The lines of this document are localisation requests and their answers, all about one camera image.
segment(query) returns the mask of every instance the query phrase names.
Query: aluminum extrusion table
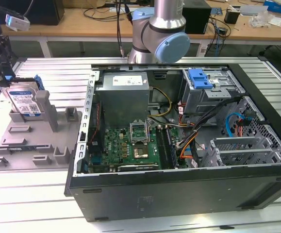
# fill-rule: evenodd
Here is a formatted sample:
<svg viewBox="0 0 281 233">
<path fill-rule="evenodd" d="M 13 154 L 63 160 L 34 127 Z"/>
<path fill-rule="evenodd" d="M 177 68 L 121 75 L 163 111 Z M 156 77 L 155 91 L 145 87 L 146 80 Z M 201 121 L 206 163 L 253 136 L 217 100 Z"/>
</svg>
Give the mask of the aluminum extrusion table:
<svg viewBox="0 0 281 233">
<path fill-rule="evenodd" d="M 180 63 L 236 63 L 281 115 L 281 74 L 258 58 L 183 58 Z M 116 58 L 41 58 L 17 63 L 21 78 L 38 74 L 58 111 L 82 109 L 91 64 L 122 63 Z M 10 103 L 0 94 L 0 137 L 10 118 Z M 87 223 L 73 198 L 64 196 L 67 170 L 0 172 L 0 232 L 281 232 L 281 198 L 262 210 Z"/>
</svg>

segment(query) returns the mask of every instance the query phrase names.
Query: motherboard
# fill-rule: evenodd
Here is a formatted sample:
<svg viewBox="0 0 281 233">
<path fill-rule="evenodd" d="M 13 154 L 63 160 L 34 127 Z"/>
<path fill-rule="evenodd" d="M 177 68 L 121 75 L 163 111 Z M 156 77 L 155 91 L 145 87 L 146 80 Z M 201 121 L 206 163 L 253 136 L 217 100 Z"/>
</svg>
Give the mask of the motherboard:
<svg viewBox="0 0 281 233">
<path fill-rule="evenodd" d="M 174 169 L 177 166 L 175 153 L 179 142 L 176 128 L 122 128 L 105 130 L 104 150 L 93 153 L 89 159 L 91 172 L 134 171 Z"/>
</svg>

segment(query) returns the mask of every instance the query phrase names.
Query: floor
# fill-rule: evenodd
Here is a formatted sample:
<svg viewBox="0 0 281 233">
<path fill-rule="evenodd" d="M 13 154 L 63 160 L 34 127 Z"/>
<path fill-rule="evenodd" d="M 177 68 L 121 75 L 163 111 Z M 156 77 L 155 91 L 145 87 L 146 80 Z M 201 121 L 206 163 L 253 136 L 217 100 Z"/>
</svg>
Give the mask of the floor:
<svg viewBox="0 0 281 233">
<path fill-rule="evenodd" d="M 43 57 L 42 50 L 38 42 L 21 42 L 11 41 L 12 49 L 18 57 Z M 78 42 L 50 42 L 49 46 L 54 57 L 119 57 L 119 49 L 117 43 L 112 42 L 85 42 L 85 54 L 80 53 Z M 123 43 L 124 50 L 130 51 L 131 43 Z M 221 57 L 246 57 L 250 46 L 247 45 L 226 45 L 221 51 Z M 256 46 L 252 56 L 258 56 L 265 46 Z M 197 53 L 198 45 L 190 46 L 187 57 L 194 57 Z M 213 52 L 209 52 L 207 56 L 214 56 Z M 281 49 L 272 47 L 267 50 L 265 57 L 281 72 Z"/>
</svg>

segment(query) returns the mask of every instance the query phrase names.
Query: blue drive bay latch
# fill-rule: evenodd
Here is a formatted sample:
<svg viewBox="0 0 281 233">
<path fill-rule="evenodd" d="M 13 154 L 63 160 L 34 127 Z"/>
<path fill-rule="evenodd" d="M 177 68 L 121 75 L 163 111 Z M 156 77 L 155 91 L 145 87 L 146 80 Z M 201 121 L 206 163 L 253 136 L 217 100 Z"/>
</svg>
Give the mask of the blue drive bay latch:
<svg viewBox="0 0 281 233">
<path fill-rule="evenodd" d="M 212 89 L 213 85 L 208 81 L 207 75 L 202 69 L 188 69 L 189 78 L 195 89 Z"/>
</svg>

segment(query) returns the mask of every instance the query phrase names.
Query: table leg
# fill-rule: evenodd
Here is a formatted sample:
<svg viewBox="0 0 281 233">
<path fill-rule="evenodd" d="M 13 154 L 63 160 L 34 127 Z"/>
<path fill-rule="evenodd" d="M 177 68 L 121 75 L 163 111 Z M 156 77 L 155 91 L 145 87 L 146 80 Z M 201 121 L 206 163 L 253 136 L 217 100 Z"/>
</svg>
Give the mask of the table leg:
<svg viewBox="0 0 281 233">
<path fill-rule="evenodd" d="M 53 57 L 52 52 L 48 45 L 48 40 L 46 38 L 42 38 L 39 40 L 43 55 L 45 58 Z"/>
<path fill-rule="evenodd" d="M 84 47 L 84 42 L 80 41 L 79 42 L 79 46 L 80 46 L 80 53 L 84 54 L 85 53 L 85 47 Z"/>
<path fill-rule="evenodd" d="M 255 48 L 255 45 L 250 46 L 249 50 L 247 51 L 247 55 L 251 56 L 251 53 L 255 50 Z"/>
<path fill-rule="evenodd" d="M 207 47 L 208 47 L 208 42 L 201 40 L 198 46 L 197 57 L 205 57 Z"/>
</svg>

